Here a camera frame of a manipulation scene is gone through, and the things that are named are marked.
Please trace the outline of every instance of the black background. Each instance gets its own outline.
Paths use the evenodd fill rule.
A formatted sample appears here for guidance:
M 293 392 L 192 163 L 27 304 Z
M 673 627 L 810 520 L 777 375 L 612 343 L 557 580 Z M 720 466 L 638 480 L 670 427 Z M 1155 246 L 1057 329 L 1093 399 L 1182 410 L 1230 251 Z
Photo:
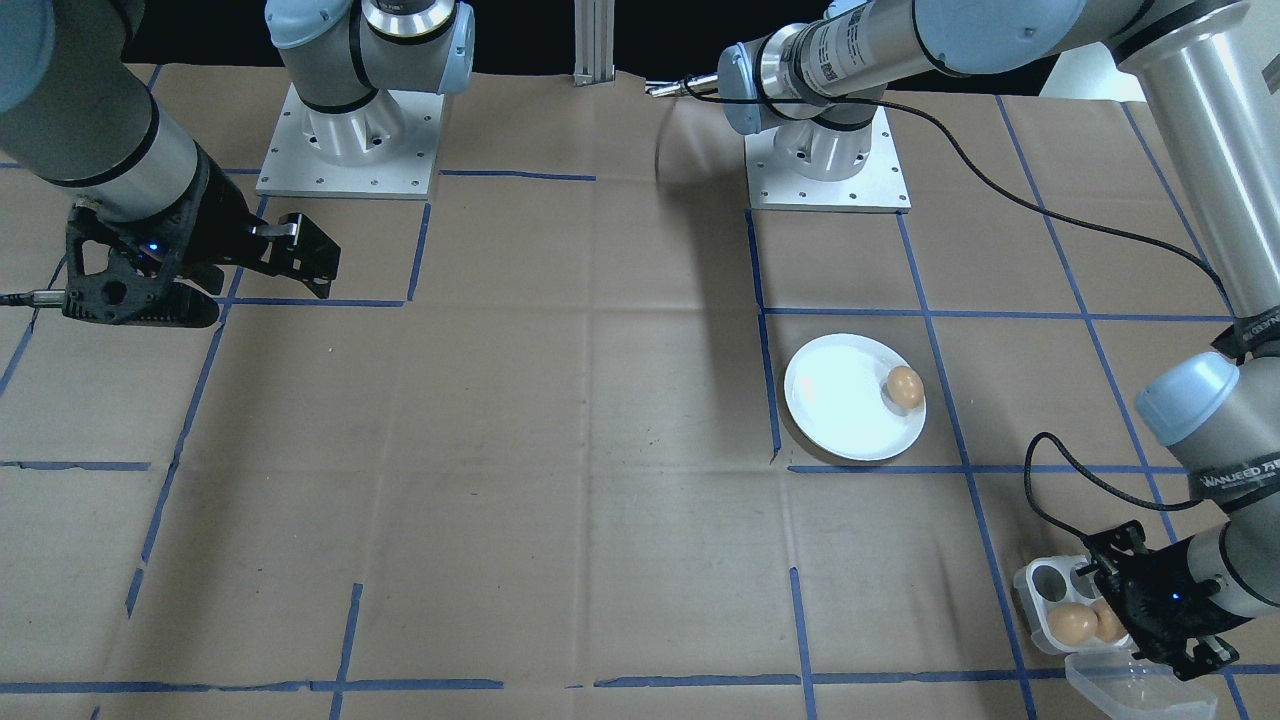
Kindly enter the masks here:
M 467 0 L 476 13 L 475 70 L 497 74 L 571 74 L 573 0 Z M 617 0 L 614 63 L 649 79 L 716 70 L 721 51 L 794 22 L 822 17 L 826 0 Z M 279 65 L 262 17 L 265 0 L 150 0 L 131 63 Z M 980 78 L 925 73 L 897 90 L 1036 95 L 1053 60 Z

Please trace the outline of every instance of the metal mounting plate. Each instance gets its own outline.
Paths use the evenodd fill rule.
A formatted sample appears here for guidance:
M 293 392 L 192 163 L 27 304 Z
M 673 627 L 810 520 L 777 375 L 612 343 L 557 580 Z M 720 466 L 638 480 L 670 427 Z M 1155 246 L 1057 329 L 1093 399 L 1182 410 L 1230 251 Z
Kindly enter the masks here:
M 867 165 L 840 182 L 809 179 L 777 161 L 777 128 L 746 136 L 746 182 L 755 210 L 815 210 L 824 213 L 897 213 L 911 209 L 911 195 L 897 160 L 897 146 L 884 109 L 872 120 L 874 136 Z
M 306 106 L 291 85 L 262 160 L 259 195 L 426 200 L 435 176 L 444 96 L 398 90 L 390 94 L 404 111 L 407 128 L 398 154 L 370 165 L 344 167 L 325 161 L 310 146 L 302 132 Z

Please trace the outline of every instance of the white plate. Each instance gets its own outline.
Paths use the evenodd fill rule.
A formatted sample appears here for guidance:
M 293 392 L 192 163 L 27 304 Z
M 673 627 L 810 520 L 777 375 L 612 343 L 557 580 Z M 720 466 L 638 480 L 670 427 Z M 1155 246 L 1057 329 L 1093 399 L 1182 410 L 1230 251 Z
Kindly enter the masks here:
M 856 334 L 809 341 L 782 380 L 791 416 L 818 447 L 850 460 L 886 460 L 924 429 L 925 405 L 904 410 L 884 395 L 901 355 Z

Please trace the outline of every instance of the brown egg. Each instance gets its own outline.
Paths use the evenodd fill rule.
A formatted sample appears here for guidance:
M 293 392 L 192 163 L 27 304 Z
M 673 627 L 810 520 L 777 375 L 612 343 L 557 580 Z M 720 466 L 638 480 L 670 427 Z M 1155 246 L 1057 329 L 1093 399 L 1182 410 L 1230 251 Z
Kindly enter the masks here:
M 1084 644 L 1098 633 L 1098 615 L 1087 605 L 1068 602 L 1048 614 L 1048 634 L 1062 644 Z
M 924 402 L 924 383 L 920 375 L 906 365 L 899 365 L 888 372 L 884 392 L 890 400 L 906 410 L 914 410 Z
M 1091 605 L 1094 615 L 1098 616 L 1098 639 L 1106 643 L 1117 642 L 1120 638 L 1129 634 L 1124 624 L 1120 623 L 1120 618 L 1116 616 L 1116 611 L 1111 610 L 1107 601 L 1100 600 Z

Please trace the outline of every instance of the egg carton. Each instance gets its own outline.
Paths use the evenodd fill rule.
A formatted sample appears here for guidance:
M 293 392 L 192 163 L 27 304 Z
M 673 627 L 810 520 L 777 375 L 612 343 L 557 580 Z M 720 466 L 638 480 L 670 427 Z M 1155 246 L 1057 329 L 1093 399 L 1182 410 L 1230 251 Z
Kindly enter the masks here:
M 1055 607 L 1069 602 L 1093 605 L 1102 600 L 1102 593 L 1093 584 L 1092 574 L 1082 577 L 1076 573 L 1089 564 L 1084 555 L 1041 557 L 1018 571 L 1014 577 L 1014 589 L 1021 600 L 1027 621 L 1030 624 L 1032 642 L 1047 655 L 1070 655 L 1074 652 L 1106 652 L 1132 647 L 1126 634 L 1116 642 L 1103 642 L 1089 638 L 1082 644 L 1066 644 L 1048 632 L 1048 614 Z

